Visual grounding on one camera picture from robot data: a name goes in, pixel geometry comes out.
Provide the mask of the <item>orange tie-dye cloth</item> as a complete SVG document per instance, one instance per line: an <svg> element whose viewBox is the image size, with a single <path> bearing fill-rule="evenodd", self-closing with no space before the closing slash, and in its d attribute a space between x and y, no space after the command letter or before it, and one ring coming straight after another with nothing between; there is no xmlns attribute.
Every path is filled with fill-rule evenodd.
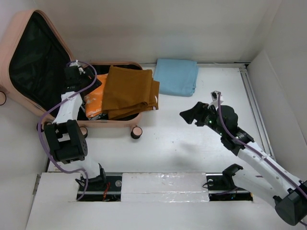
<svg viewBox="0 0 307 230"><path fill-rule="evenodd" d="M101 85L84 97L85 115L89 120L97 120L103 114L102 100L108 74L101 74L97 79Z"/></svg>

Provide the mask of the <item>mustard brown cloth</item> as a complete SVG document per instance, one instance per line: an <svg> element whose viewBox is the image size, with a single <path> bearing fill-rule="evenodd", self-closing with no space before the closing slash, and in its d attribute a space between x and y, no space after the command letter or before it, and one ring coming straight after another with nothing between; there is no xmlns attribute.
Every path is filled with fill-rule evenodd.
<svg viewBox="0 0 307 230"><path fill-rule="evenodd" d="M102 109L109 120L158 110L160 82L153 72L111 66L103 93Z"/></svg>

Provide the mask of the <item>newspaper print cloth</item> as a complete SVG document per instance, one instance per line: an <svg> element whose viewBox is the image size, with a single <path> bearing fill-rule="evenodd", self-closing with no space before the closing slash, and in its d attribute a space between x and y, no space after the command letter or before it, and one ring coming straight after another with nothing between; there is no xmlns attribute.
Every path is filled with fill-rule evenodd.
<svg viewBox="0 0 307 230"><path fill-rule="evenodd" d="M81 109L88 120L108 120L108 115L102 112L101 104L83 101Z"/></svg>

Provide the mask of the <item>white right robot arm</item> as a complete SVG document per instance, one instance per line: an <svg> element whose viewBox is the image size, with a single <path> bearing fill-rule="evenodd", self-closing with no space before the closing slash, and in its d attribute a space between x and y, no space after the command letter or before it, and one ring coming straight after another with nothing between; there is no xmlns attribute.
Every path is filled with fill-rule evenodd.
<svg viewBox="0 0 307 230"><path fill-rule="evenodd" d="M239 187L269 203L278 216L291 226L297 225L307 215L307 183L286 172L237 122L234 109L227 105L197 104L179 114L187 124L207 126L220 135L223 146L249 164L256 172L248 172L232 164L222 172L223 186Z"/></svg>

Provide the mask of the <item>light blue cloth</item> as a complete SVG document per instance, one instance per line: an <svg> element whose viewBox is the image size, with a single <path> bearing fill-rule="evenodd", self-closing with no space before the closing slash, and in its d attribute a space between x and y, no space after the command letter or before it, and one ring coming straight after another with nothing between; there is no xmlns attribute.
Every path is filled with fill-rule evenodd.
<svg viewBox="0 0 307 230"><path fill-rule="evenodd" d="M153 78L160 82L161 94L191 97L196 90L198 72L196 61L159 58Z"/></svg>

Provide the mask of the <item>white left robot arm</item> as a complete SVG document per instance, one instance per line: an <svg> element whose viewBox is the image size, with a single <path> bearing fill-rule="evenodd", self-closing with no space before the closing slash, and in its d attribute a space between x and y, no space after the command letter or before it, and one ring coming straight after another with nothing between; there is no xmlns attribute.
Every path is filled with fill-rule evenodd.
<svg viewBox="0 0 307 230"><path fill-rule="evenodd" d="M107 184L105 171L101 164L88 157L86 134L77 122L83 104L82 94L101 86L95 69L86 71L83 63L72 61L64 69L65 81L61 102L50 109L58 109L54 121L44 127L51 162L65 173L82 172L77 180L79 185L91 184L102 190Z"/></svg>

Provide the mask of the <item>pink hardshell suitcase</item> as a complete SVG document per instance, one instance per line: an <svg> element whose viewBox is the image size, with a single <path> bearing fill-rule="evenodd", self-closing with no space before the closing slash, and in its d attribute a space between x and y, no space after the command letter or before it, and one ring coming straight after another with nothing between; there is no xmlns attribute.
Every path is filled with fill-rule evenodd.
<svg viewBox="0 0 307 230"><path fill-rule="evenodd" d="M73 60L44 12L20 11L0 42L0 89L41 117L60 103L64 69Z"/></svg>

